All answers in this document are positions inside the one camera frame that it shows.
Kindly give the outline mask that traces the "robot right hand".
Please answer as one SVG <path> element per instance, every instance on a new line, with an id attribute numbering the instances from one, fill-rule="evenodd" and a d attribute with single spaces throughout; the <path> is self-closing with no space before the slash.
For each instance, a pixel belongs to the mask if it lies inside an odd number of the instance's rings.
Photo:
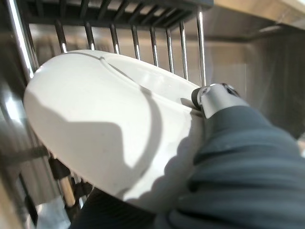
<path id="1" fill-rule="evenodd" d="M 152 214 L 94 191 L 73 229 L 302 229 L 305 160 L 297 141 L 227 84 L 192 92 L 207 135 L 193 159 L 188 193 Z"/>

